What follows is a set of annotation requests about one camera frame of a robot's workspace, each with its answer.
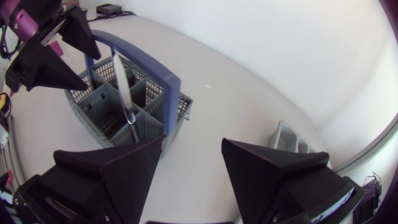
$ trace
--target basket compartment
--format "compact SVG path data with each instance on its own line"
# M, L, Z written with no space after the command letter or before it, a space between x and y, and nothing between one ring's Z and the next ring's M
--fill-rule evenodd
M107 139L127 123L119 93L108 83L93 91L78 106Z
M70 96L75 103L83 101L91 92L102 86L104 80L94 70L85 70L79 77L88 86L85 91L69 90Z
M180 121L181 118L184 118L189 111L189 107L191 105L192 100L180 93L180 98L178 101L178 110L177 110L177 122ZM160 94L157 98L152 100L145 108L144 111L154 117L157 121L163 124L163 94Z
M149 141L164 136L162 124L144 111L140 111L136 115L136 120L136 127L141 141ZM111 142L115 146L134 143L134 137L129 126L129 124L125 124L120 131L113 136Z

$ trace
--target white tabletop surface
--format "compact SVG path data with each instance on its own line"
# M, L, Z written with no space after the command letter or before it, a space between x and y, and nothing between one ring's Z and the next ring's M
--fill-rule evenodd
M191 120L184 121L172 147L159 161L141 223L214 223L238 217L221 155L223 137L267 146L283 119L315 149L325 150L311 122L293 103L205 45L135 16L91 22L90 26L118 35L156 58L182 80L181 91L194 100ZM60 44L64 61L82 72L83 54ZM108 52L102 45L100 49ZM57 149L101 148L73 114L63 90L37 87L28 93L22 87L12 97L12 115L29 177L51 168Z

